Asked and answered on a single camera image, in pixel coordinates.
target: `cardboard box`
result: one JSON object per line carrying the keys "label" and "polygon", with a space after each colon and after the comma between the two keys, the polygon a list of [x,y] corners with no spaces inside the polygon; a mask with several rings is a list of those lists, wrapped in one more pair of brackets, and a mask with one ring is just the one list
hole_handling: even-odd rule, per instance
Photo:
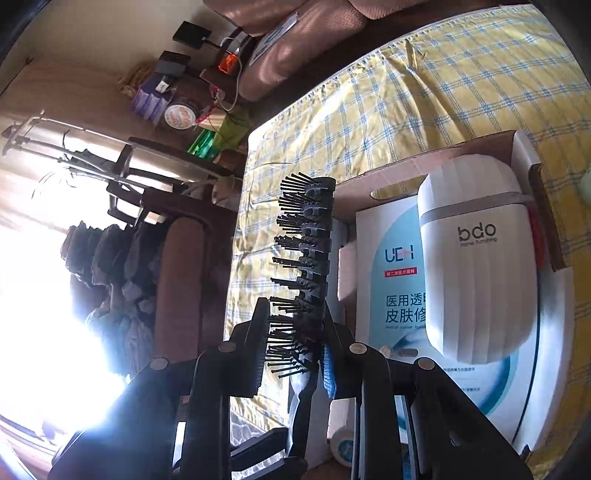
{"label": "cardboard box", "polygon": [[[335,191],[333,216],[348,226],[348,244],[339,252],[339,301],[345,309],[346,324],[355,331],[356,278],[355,214],[358,211],[415,195],[425,176],[445,161],[460,155],[491,155],[507,163],[514,171],[524,194],[532,196],[537,219],[545,240],[544,265],[539,270],[540,322],[539,352],[529,400],[514,447],[519,453],[525,445],[537,448],[548,433],[564,391],[574,330],[572,270],[566,268],[550,202],[541,179],[541,163],[527,136],[519,131],[505,131],[476,138],[453,147],[429,151],[395,164],[376,168],[339,184]],[[387,199],[376,192],[389,187],[395,192]],[[540,370],[540,363],[545,370]]]}

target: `black bristle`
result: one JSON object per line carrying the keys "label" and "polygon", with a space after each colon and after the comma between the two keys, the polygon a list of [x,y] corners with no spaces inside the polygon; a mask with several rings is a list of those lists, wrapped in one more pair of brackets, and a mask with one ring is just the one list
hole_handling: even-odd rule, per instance
{"label": "black bristle", "polygon": [[277,378],[285,378],[285,377],[290,377],[290,376],[292,376],[292,375],[295,375],[295,374],[302,374],[302,373],[305,373],[305,372],[307,372],[307,371],[308,371],[308,369],[307,369],[307,368],[303,368],[303,369],[301,369],[301,370],[297,370],[297,371],[295,371],[295,372],[289,372],[289,373],[287,373],[287,374],[278,375],[278,376],[277,376]]}
{"label": "black bristle", "polygon": [[300,251],[301,256],[296,260],[272,259],[284,268],[300,272],[295,280],[271,279],[275,284],[300,291],[293,299],[269,299],[282,314],[268,318],[265,361],[271,367],[279,367],[273,373],[284,372],[279,378],[318,368],[335,186],[334,179],[314,179],[303,173],[291,174],[281,182],[282,214],[277,217],[277,224],[286,235],[276,236],[275,242],[286,250]]}

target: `bed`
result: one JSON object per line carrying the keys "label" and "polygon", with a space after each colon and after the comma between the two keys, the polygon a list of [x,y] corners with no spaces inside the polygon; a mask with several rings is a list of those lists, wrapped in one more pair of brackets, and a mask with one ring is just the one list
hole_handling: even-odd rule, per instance
{"label": "bed", "polygon": [[[591,207],[576,189],[591,158],[591,89],[562,39],[531,5],[473,12],[396,39],[250,136],[226,334],[250,319],[258,297],[279,293],[270,277],[281,276],[280,266],[271,257],[278,254],[273,237],[279,233],[277,199],[286,175],[301,170],[342,182],[509,129],[525,131],[543,162],[561,251],[575,279],[576,331],[566,392],[545,446],[528,462],[543,476],[591,411]],[[233,399],[232,411],[249,432],[286,424],[287,382],[265,371],[259,396]]]}

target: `orange object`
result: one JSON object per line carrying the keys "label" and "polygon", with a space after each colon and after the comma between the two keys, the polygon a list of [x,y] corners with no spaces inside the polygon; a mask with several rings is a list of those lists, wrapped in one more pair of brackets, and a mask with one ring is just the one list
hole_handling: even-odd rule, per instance
{"label": "orange object", "polygon": [[233,53],[228,53],[218,65],[218,69],[222,72],[229,74],[232,71],[232,67],[238,61],[238,56]]}

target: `white container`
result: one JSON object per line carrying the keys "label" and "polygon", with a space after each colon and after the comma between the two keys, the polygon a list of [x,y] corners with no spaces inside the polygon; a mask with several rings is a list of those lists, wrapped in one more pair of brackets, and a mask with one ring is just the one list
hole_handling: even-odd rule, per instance
{"label": "white container", "polygon": [[445,357],[487,364],[513,353],[537,321],[534,244],[511,168],[464,155],[418,190],[426,329]]}

